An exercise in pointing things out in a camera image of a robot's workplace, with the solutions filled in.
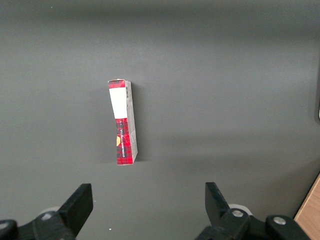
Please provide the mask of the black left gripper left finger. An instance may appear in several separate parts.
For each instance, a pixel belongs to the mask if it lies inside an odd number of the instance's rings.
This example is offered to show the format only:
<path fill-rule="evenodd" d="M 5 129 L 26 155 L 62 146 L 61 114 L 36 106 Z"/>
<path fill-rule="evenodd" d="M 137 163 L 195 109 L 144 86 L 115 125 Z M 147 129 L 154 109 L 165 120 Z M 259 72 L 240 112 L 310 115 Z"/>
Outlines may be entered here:
<path fill-rule="evenodd" d="M 75 240 L 93 210 L 92 185 L 81 184 L 57 210 L 47 210 L 27 224 L 0 221 L 2 240 Z"/>

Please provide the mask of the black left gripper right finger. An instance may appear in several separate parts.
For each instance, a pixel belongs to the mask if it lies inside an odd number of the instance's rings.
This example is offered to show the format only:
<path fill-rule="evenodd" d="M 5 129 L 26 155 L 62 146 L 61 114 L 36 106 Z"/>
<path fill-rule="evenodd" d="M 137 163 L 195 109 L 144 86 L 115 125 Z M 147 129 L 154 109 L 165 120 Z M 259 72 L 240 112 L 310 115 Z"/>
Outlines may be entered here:
<path fill-rule="evenodd" d="M 205 210 L 210 226 L 197 240 L 308 240 L 308 235 L 290 217 L 269 215 L 265 221 L 245 210 L 229 207 L 215 182 L 205 184 Z"/>

